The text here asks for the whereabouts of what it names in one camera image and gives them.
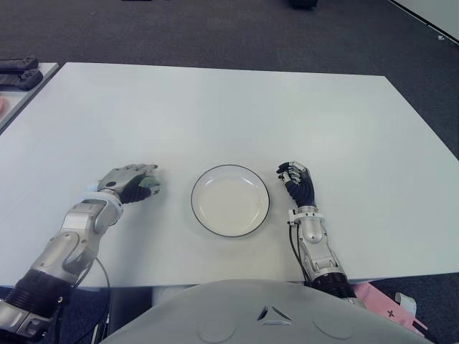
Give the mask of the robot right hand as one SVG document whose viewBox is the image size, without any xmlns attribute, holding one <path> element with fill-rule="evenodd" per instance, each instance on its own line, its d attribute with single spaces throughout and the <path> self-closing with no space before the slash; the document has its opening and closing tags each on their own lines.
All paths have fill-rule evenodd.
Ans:
<svg viewBox="0 0 459 344">
<path fill-rule="evenodd" d="M 276 173 L 297 207 L 316 206 L 313 181 L 305 166 L 297 161 L 289 161 L 280 164 Z"/>
</svg>

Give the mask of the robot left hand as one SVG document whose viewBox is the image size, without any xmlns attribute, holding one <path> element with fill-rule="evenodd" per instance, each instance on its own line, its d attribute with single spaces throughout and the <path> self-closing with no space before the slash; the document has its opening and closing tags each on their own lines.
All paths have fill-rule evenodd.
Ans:
<svg viewBox="0 0 459 344">
<path fill-rule="evenodd" d="M 131 164 L 112 169 L 97 186 L 97 192 L 106 192 L 118 197 L 122 204 L 131 204 L 147 199 L 160 190 L 155 164 Z"/>
</svg>

